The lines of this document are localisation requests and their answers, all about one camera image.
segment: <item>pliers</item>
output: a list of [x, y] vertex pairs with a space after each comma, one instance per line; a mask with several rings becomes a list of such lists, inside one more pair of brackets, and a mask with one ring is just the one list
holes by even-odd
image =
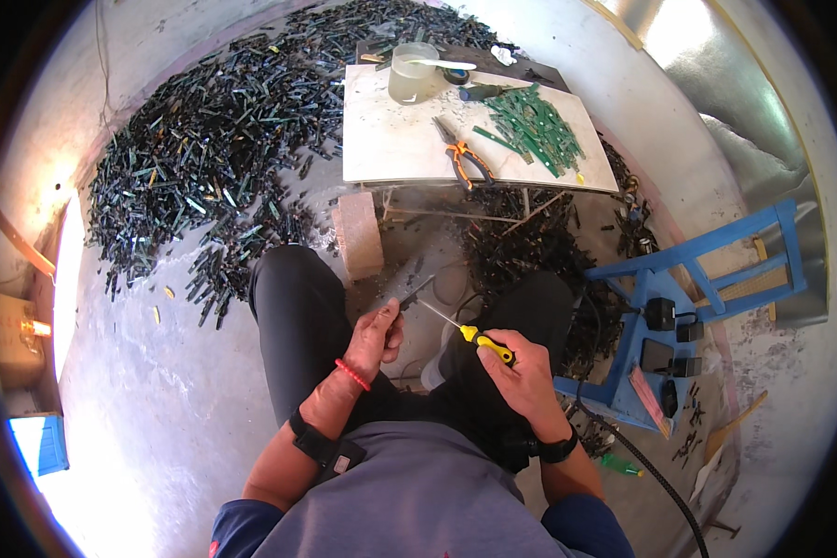
[[463, 156], [478, 167], [481, 176], [484, 177], [484, 183], [487, 186], [495, 184], [496, 180], [493, 177], [492, 172], [490, 172], [490, 167], [486, 166], [483, 159], [478, 157], [475, 152], [471, 151], [464, 141], [456, 140], [456, 137], [448, 128], [446, 128], [439, 118], [435, 116], [432, 120], [434, 121], [437, 131], [440, 132], [440, 137], [446, 142], [446, 153], [452, 158], [452, 169], [456, 172], [456, 179], [458, 180], [458, 183], [462, 184], [462, 186], [467, 190], [474, 189], [474, 183], [471, 182], [469, 175], [465, 174], [465, 169], [462, 168], [462, 162], [459, 157]]

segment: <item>person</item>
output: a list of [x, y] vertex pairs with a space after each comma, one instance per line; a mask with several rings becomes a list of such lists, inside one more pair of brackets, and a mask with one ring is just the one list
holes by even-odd
[[[524, 278], [473, 322], [511, 368], [455, 335], [426, 396], [379, 373], [403, 342], [397, 300], [352, 328], [309, 248], [267, 251], [249, 298], [279, 432], [220, 508], [211, 558], [633, 555], [552, 388], [573, 306], [557, 276]], [[537, 452], [541, 521], [514, 481]]]

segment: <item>blue sleeve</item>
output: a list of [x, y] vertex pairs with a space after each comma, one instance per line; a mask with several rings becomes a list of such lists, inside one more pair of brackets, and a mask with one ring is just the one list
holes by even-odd
[[632, 546], [604, 502], [587, 494], [572, 494], [543, 514], [543, 527], [571, 550], [595, 558], [633, 558]]
[[260, 500], [233, 500], [220, 507], [211, 533], [209, 558], [250, 558], [282, 513]]

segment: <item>hand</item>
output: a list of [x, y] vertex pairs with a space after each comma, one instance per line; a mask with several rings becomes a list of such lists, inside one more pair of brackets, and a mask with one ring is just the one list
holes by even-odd
[[515, 363], [509, 368], [489, 347], [478, 347], [480, 362], [509, 407], [530, 422], [542, 442], [570, 439], [568, 420], [551, 383], [549, 350], [511, 329], [488, 329], [484, 335], [515, 354]]
[[344, 361], [371, 383], [381, 363], [397, 360], [402, 342], [403, 315], [400, 302], [392, 298], [381, 308], [360, 316]]

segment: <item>yellow and black screwdriver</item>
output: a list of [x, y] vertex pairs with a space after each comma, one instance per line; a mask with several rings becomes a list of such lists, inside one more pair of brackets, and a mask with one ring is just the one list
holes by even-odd
[[449, 316], [447, 316], [443, 312], [440, 312], [439, 310], [437, 310], [435, 307], [428, 304], [424, 300], [419, 300], [419, 302], [421, 302], [422, 304], [424, 304], [425, 306], [427, 306], [428, 308], [430, 308], [431, 310], [436, 312], [437, 315], [440, 316], [441, 318], [446, 319], [449, 323], [454, 325], [456, 327], [456, 329], [458, 329], [458, 331], [461, 332], [462, 337], [465, 338], [465, 340], [468, 341], [469, 343], [474, 343], [477, 346], [488, 346], [488, 347], [490, 347], [493, 351], [496, 352], [496, 354], [499, 355], [499, 358], [502, 359], [502, 362], [506, 363], [509, 366], [511, 366], [513, 363], [515, 363], [515, 354], [512, 351], [510, 351], [509, 349], [507, 349], [504, 346], [497, 345], [491, 338], [487, 337], [486, 335], [479, 335], [478, 334], [478, 328], [476, 328], [474, 326], [463, 326], [460, 323], [458, 323], [456, 320], [451, 319]]

